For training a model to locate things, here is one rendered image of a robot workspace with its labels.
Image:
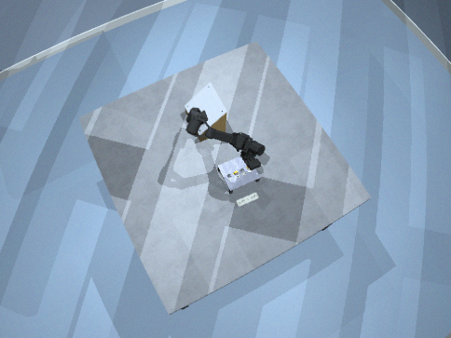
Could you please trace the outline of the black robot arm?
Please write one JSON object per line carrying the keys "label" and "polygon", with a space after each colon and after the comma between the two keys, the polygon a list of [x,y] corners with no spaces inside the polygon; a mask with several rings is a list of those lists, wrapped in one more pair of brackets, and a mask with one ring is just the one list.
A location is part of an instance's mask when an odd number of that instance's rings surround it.
{"label": "black robot arm", "polygon": [[[209,124],[206,122],[208,120],[208,117],[206,115],[205,110],[201,111],[198,107],[193,108],[189,110],[187,117],[185,121],[188,123],[186,126],[187,133],[195,136],[195,137],[206,137],[208,139],[215,139],[222,142],[229,142],[231,145],[233,145],[234,148],[239,149],[241,151],[244,151],[247,153],[248,150],[253,152],[253,157],[256,157],[256,155],[262,155],[264,151],[266,150],[266,147],[257,142],[253,141],[253,138],[250,137],[250,135],[247,135],[245,133],[239,132],[233,132],[233,133],[226,133],[221,130],[217,130],[215,128],[212,128],[209,126]],[[197,135],[199,127],[201,124],[205,124],[207,126],[207,131],[205,135]]]}

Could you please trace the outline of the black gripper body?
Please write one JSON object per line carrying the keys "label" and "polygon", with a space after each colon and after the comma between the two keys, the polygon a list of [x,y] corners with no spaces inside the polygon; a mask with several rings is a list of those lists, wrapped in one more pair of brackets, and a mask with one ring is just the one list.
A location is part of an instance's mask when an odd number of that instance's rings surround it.
{"label": "black gripper body", "polygon": [[253,152],[248,150],[247,153],[244,151],[242,151],[240,153],[244,157],[244,159],[247,159],[247,161],[248,161],[247,165],[250,170],[254,170],[254,169],[261,167],[260,161],[257,158],[253,157]]}

